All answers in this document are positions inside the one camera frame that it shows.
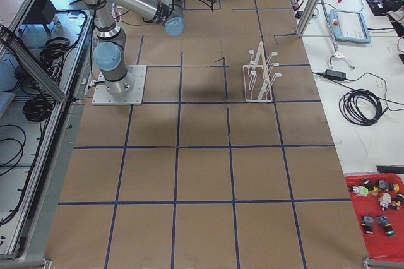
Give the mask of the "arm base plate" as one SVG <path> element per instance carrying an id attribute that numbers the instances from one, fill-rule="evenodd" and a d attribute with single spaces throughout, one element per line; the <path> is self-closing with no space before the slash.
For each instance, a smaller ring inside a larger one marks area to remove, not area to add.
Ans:
<path id="1" fill-rule="evenodd" d="M 143 102 L 146 65 L 127 65 L 126 76 L 117 82 L 105 79 L 103 72 L 100 72 L 97 84 L 93 93 L 93 105 L 141 105 Z"/>

